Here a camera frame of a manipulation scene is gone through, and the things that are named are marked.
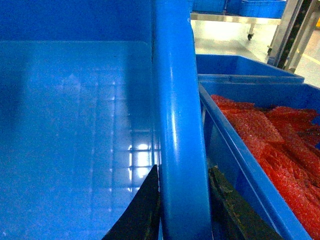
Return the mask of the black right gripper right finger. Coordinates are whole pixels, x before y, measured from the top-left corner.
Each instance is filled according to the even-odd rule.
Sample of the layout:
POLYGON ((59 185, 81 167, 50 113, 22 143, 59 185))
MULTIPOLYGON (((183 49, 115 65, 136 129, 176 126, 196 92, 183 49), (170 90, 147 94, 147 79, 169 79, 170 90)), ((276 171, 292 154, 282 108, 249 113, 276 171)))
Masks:
POLYGON ((237 192, 218 167, 208 170, 212 233, 215 240, 281 240, 237 192))

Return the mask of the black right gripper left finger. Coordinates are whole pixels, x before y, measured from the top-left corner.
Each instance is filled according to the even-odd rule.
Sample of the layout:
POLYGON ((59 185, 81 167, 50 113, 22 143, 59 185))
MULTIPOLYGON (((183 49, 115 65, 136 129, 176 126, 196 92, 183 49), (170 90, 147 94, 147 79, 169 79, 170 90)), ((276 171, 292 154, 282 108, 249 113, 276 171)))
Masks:
POLYGON ((161 199, 158 167, 154 165, 134 198, 103 237, 104 240, 157 240, 161 199))

